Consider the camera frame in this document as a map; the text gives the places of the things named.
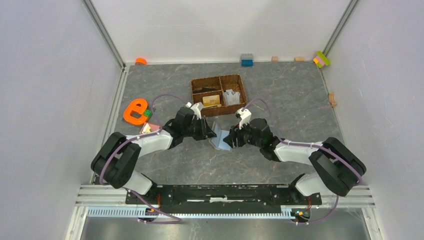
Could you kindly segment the grey card holder wallet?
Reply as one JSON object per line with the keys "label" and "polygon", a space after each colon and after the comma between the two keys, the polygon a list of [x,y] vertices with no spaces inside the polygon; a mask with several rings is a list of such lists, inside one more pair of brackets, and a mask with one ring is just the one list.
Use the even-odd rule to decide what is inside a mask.
{"label": "grey card holder wallet", "polygon": [[216,134],[216,137],[209,139],[209,143],[216,150],[231,152],[233,149],[224,142],[224,138],[229,135],[230,131],[221,128],[216,121],[212,125],[212,130]]}

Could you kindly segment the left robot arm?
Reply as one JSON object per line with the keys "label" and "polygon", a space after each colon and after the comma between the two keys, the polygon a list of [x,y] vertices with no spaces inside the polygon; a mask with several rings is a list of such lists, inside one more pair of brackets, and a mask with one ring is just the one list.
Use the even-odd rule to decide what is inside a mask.
{"label": "left robot arm", "polygon": [[91,170],[99,175],[99,183],[115,189],[137,192],[145,204],[157,198],[155,183],[136,172],[138,158],[153,152],[169,150],[181,144],[184,138],[196,141],[215,138],[206,117],[192,107],[181,107],[174,118],[158,130],[140,135],[112,133],[91,162]]}

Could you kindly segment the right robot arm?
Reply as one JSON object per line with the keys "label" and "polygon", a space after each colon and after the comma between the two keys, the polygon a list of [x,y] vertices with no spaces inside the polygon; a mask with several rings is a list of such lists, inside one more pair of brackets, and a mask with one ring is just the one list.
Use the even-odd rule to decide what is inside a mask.
{"label": "right robot arm", "polygon": [[288,196],[295,204],[302,204],[315,193],[345,197],[367,171],[362,161],[337,138],[312,143],[289,141],[274,135],[264,118],[232,126],[223,142],[231,148],[256,146],[270,161],[312,166],[314,173],[301,174],[290,184]]}

